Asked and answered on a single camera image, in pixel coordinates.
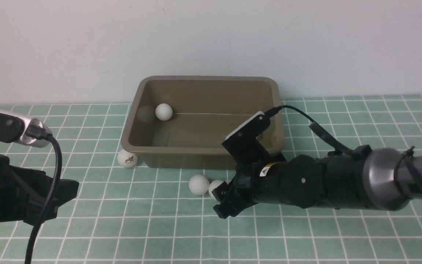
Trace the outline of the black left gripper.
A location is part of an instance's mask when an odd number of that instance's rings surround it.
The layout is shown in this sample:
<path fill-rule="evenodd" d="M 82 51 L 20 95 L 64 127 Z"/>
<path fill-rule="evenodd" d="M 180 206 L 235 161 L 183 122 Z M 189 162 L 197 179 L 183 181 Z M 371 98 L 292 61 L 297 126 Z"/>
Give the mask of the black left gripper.
<path fill-rule="evenodd" d="M 0 223 L 23 221 L 34 225 L 55 180 L 60 178 L 60 167 L 54 177 L 38 169 L 10 165 L 10 159 L 0 154 Z M 57 217 L 60 206 L 75 199 L 80 183 L 60 179 L 52 197 L 52 217 Z"/>

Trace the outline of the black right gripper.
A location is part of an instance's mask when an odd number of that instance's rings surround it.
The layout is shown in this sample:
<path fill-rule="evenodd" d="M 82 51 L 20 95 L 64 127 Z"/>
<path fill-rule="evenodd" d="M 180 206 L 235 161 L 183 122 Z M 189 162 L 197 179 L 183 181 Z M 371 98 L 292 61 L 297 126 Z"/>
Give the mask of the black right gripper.
<path fill-rule="evenodd" d="M 222 146 L 237 165 L 233 180 L 213 189 L 218 201 L 213 210 L 219 218 L 236 217 L 256 204 L 288 204 L 288 191 L 284 190 L 288 162 L 282 153 L 270 158 L 259 142 L 223 142 Z"/>

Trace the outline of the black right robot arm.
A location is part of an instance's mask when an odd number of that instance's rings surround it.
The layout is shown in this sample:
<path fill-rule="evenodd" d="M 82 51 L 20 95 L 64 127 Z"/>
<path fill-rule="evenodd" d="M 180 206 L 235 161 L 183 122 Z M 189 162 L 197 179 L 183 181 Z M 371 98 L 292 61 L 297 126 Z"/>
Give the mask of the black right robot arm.
<path fill-rule="evenodd" d="M 338 151 L 324 158 L 300 154 L 286 160 L 278 153 L 259 157 L 248 151 L 236 157 L 236 175 L 212 191 L 221 219 L 236 217 L 257 204 L 307 208 L 368 209 L 396 212 L 412 199 L 422 199 L 422 156 L 413 147 Z"/>

